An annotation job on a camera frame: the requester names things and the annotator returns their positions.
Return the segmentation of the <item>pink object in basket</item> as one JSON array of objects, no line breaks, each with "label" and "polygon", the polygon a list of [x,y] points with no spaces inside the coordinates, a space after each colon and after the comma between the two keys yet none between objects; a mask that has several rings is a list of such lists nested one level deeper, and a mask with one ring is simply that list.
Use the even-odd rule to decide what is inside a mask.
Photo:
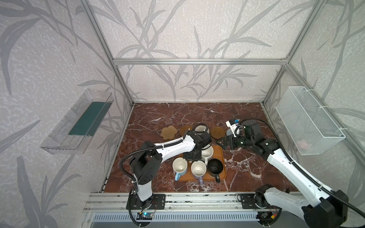
[{"label": "pink object in basket", "polygon": [[312,147],[312,144],[308,143],[306,140],[296,141],[296,146],[300,151],[306,151]]}]

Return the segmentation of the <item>aluminium front rail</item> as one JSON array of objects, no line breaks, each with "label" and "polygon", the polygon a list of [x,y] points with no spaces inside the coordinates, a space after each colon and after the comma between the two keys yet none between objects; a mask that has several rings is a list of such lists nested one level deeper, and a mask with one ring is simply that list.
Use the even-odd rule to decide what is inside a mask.
[{"label": "aluminium front rail", "polygon": [[[263,211],[263,209],[243,209],[237,195],[254,192],[164,192],[166,203],[161,212],[178,211]],[[283,197],[289,198],[290,206],[301,208],[309,202],[300,192],[285,193],[275,190],[269,194],[276,200],[271,205],[286,210]],[[83,212],[127,212],[128,193],[93,193],[89,196]]]}]

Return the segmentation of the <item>round wooden saucer coaster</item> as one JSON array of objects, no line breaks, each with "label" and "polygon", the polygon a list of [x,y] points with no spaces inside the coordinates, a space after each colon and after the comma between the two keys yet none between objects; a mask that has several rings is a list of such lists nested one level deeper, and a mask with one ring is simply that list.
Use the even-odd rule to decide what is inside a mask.
[{"label": "round wooden saucer coaster", "polygon": [[221,139],[226,136],[226,131],[219,126],[214,126],[211,128],[210,134],[211,134],[212,138],[218,140],[218,139]]}]

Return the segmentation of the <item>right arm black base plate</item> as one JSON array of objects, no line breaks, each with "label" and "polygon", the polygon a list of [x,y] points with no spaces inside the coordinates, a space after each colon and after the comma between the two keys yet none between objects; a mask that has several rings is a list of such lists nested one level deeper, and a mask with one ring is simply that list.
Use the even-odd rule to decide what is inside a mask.
[{"label": "right arm black base plate", "polygon": [[267,203],[265,198],[255,193],[241,193],[237,195],[237,201],[243,209],[279,210],[280,208]]}]

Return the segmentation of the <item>grey round felt coaster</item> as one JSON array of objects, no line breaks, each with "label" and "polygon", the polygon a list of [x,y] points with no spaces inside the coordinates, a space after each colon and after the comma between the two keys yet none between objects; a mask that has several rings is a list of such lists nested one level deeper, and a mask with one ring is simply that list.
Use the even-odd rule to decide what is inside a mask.
[{"label": "grey round felt coaster", "polygon": [[229,135],[233,135],[233,133],[232,133],[231,129],[228,129],[228,130],[226,131],[226,135],[227,135],[227,136],[229,136]]}]

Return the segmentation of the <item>flower-shaped cork coaster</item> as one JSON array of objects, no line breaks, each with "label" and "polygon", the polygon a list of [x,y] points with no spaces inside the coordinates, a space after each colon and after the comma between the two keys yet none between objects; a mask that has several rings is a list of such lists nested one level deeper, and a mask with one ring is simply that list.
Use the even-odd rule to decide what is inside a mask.
[{"label": "flower-shaped cork coaster", "polygon": [[178,130],[174,126],[170,125],[162,129],[160,136],[164,140],[173,140],[177,133]]}]

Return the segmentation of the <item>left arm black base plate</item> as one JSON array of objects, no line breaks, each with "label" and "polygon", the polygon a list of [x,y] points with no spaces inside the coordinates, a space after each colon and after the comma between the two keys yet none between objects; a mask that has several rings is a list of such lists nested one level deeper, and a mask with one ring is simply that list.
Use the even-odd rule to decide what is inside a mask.
[{"label": "left arm black base plate", "polygon": [[141,201],[137,194],[132,193],[127,200],[127,210],[163,210],[166,203],[165,194],[153,194],[152,197]]}]

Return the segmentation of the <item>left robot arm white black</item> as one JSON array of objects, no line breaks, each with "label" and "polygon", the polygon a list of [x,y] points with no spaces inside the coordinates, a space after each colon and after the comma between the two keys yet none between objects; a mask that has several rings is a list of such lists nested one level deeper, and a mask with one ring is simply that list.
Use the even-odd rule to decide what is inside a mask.
[{"label": "left robot arm white black", "polygon": [[189,130],[184,136],[163,143],[145,142],[143,148],[124,156],[120,170],[132,180],[139,200],[144,203],[153,197],[152,180],[166,160],[182,155],[186,161],[199,161],[202,150],[212,142],[208,132]]}]

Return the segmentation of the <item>woven multicolour round coaster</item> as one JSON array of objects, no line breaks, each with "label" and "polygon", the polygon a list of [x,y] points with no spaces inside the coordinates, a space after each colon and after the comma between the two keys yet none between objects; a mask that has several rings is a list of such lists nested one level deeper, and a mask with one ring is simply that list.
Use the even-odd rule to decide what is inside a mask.
[{"label": "woven multicolour round coaster", "polygon": [[197,134],[203,134],[205,132],[207,133],[210,133],[210,130],[209,130],[209,127],[204,124],[204,123],[200,123],[200,124],[197,124],[193,130],[197,133]]}]

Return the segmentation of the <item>purple mug white inside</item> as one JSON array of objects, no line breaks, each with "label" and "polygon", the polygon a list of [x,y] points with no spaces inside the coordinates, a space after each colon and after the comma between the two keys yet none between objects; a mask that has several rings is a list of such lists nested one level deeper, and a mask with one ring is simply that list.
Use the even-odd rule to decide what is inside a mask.
[{"label": "purple mug white inside", "polygon": [[207,167],[203,161],[194,161],[191,165],[191,172],[200,185],[203,185],[203,178],[206,171]]}]

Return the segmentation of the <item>black mug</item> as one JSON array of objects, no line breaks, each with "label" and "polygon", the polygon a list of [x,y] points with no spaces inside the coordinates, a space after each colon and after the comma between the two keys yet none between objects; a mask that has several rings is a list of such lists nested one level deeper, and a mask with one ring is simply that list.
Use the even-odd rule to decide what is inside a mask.
[{"label": "black mug", "polygon": [[213,177],[217,183],[221,182],[220,174],[223,172],[223,163],[218,159],[210,159],[207,165],[208,174]]}]

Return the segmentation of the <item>white speckled mug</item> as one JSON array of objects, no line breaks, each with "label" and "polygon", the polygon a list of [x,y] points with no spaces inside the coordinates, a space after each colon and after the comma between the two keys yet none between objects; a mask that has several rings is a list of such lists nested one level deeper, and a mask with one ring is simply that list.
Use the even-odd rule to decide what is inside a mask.
[{"label": "white speckled mug", "polygon": [[208,165],[209,160],[213,157],[214,149],[212,146],[202,150],[201,152],[201,160]]}]

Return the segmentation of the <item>green circuit board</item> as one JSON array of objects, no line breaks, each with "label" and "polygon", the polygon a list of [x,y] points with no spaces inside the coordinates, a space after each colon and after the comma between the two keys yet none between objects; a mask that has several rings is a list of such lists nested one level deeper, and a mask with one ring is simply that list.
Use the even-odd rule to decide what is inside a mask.
[{"label": "green circuit board", "polygon": [[153,212],[139,212],[136,215],[137,221],[152,220],[154,216]]}]

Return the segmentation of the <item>orange rectangular tray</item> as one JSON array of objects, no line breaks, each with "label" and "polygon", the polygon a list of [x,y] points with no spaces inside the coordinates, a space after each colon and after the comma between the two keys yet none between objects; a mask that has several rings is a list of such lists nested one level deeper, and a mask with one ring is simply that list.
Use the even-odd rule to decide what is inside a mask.
[{"label": "orange rectangular tray", "polygon": [[226,168],[224,164],[223,151],[220,146],[213,145],[208,149],[202,151],[202,155],[209,155],[209,157],[202,156],[202,162],[207,165],[204,176],[196,176],[192,172],[192,161],[187,162],[186,174],[176,179],[176,181],[199,181],[203,184],[205,181],[215,181],[220,183],[226,178]]}]

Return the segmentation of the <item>dark round wooden coaster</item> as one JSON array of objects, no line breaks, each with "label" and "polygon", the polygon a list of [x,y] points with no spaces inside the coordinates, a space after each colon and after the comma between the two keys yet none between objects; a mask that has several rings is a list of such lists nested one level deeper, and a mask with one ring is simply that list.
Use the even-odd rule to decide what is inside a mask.
[{"label": "dark round wooden coaster", "polygon": [[192,130],[192,129],[193,129],[193,127],[191,125],[184,125],[179,129],[179,134],[180,134],[180,136],[184,136],[187,131]]}]

